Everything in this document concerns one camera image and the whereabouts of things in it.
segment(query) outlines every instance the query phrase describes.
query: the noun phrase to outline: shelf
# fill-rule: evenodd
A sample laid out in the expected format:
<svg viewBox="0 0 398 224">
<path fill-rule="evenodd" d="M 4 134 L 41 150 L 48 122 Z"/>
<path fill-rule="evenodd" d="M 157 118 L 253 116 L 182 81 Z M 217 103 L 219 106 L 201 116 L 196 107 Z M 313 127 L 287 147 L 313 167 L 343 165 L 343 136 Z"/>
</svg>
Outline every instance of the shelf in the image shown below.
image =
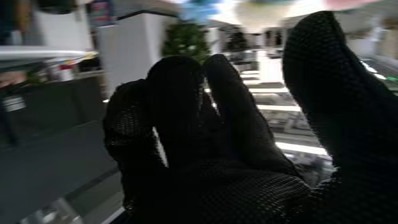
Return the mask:
<svg viewBox="0 0 398 224">
<path fill-rule="evenodd" d="M 86 58 L 95 51 L 68 50 L 45 46 L 0 46 L 0 69 L 41 61 L 66 61 Z"/>
<path fill-rule="evenodd" d="M 80 58 L 88 51 L 66 50 L 43 46 L 0 46 L 0 61 L 38 58 Z"/>
</svg>

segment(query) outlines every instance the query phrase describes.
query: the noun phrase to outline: hand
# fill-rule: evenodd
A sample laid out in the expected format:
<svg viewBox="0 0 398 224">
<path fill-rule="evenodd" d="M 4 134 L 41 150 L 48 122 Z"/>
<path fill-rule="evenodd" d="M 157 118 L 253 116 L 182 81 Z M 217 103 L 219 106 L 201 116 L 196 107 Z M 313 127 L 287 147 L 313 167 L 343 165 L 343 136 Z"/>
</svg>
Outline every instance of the hand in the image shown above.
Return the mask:
<svg viewBox="0 0 398 224">
<path fill-rule="evenodd" d="M 395 222 L 397 98 L 345 46 L 331 12 L 313 14 L 292 32 L 285 80 L 338 166 L 313 190 L 224 56 L 203 66 L 184 57 L 164 59 L 148 79 L 118 88 L 105 145 L 123 172 L 132 222 Z"/>
</svg>

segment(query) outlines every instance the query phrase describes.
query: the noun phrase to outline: black glove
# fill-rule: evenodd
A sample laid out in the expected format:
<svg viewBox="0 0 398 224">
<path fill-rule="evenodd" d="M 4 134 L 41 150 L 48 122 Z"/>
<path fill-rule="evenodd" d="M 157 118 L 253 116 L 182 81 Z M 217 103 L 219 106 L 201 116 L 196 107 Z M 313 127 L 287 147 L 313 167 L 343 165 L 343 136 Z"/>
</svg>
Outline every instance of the black glove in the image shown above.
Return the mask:
<svg viewBox="0 0 398 224">
<path fill-rule="evenodd" d="M 184 57 L 164 59 L 148 79 L 118 88 L 105 145 L 123 172 L 132 223 L 398 220 L 397 99 L 345 46 L 331 12 L 313 14 L 292 32 L 285 79 L 338 166 L 333 179 L 313 190 L 276 147 L 224 56 L 215 55 L 203 66 Z"/>
</svg>

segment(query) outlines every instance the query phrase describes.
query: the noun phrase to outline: finger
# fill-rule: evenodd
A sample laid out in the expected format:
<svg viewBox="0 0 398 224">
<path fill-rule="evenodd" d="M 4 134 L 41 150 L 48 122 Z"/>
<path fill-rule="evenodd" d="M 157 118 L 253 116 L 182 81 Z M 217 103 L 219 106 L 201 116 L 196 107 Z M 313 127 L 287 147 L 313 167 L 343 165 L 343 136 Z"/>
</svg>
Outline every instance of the finger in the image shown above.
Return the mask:
<svg viewBox="0 0 398 224">
<path fill-rule="evenodd" d="M 253 167 L 295 174 L 292 162 L 276 147 L 267 120 L 240 74 L 224 55 L 210 57 L 205 71 L 223 120 L 231 128 L 239 157 Z"/>
<path fill-rule="evenodd" d="M 130 212 L 150 200 L 146 192 L 159 188 L 160 177 L 168 172 L 144 100 L 146 82 L 139 80 L 118 87 L 104 120 L 105 146 L 121 169 L 125 207 Z"/>
<path fill-rule="evenodd" d="M 391 165 L 397 97 L 347 47 L 333 12 L 301 21 L 283 64 L 287 85 L 336 165 L 363 166 L 365 161 Z"/>
<path fill-rule="evenodd" d="M 210 156 L 210 136 L 201 125 L 203 82 L 203 68 L 191 58 L 166 58 L 153 66 L 152 115 L 171 168 Z"/>
</svg>

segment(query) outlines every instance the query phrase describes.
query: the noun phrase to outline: green plant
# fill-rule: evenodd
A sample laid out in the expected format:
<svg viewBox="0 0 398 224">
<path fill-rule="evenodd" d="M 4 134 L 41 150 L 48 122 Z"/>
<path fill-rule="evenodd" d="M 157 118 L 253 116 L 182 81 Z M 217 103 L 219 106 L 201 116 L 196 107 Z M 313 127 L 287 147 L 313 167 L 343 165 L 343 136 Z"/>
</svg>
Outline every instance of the green plant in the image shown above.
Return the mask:
<svg viewBox="0 0 398 224">
<path fill-rule="evenodd" d="M 247 46 L 246 34 L 239 31 L 231 34 L 231 39 L 228 42 L 228 51 L 231 52 L 246 51 L 247 48 L 249 46 Z"/>
<path fill-rule="evenodd" d="M 168 40 L 162 48 L 162 55 L 189 56 L 203 62 L 210 56 L 208 43 L 201 25 L 180 21 L 168 29 Z"/>
</svg>

